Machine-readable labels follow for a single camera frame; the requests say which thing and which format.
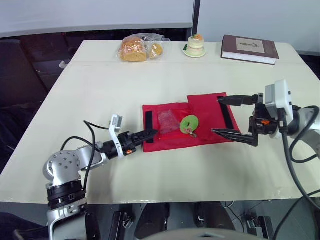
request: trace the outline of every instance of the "red fabric pouch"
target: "red fabric pouch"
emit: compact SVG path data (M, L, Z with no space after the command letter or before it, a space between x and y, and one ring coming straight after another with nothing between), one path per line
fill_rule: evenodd
M218 97L225 97L226 93L213 93L206 95L187 96L188 103L169 103L161 105L143 105L143 123L146 126L152 125L153 129L159 132L153 138L143 144L143 151L156 152L161 150L181 149L207 144L218 144L231 142L211 131L211 129L227 128L225 117ZM233 128L239 130L236 120L229 106L225 106L228 111L229 122ZM184 134L180 131L180 122L188 115L195 115L199 119L199 126L194 131L197 137Z

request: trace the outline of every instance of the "white plate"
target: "white plate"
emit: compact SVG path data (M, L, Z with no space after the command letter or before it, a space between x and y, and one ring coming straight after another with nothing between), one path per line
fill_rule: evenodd
M183 52L185 55L187 55L188 57L190 57L190 58L201 58L201 57L203 57L204 55L206 55L206 53L207 53L207 51L206 51L205 49L204 49L203 54L201 54L201 55L199 55L199 56L189 55L189 54L187 53L187 51L185 51L185 50L182 50L182 52Z

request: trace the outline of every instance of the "brown book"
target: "brown book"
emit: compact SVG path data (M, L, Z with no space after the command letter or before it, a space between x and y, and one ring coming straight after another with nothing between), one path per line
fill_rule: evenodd
M274 41L224 35L221 58L275 65L279 55Z

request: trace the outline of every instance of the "green toy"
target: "green toy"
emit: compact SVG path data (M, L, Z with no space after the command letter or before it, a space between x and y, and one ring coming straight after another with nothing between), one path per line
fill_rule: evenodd
M193 137L196 137L197 135L194 134L194 131L198 126L199 119L195 115L189 115L182 119L182 122L180 123L180 131L184 134L190 134Z

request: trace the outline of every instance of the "bread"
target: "bread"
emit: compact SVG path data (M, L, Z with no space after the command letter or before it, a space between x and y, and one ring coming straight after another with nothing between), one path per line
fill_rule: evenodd
M126 62L144 62L147 60L145 42L136 36L123 39L119 49L119 57Z
M149 58L150 59L155 59L158 56L160 56L164 52L163 48L161 47L160 44L154 43L151 46L151 50L149 52Z

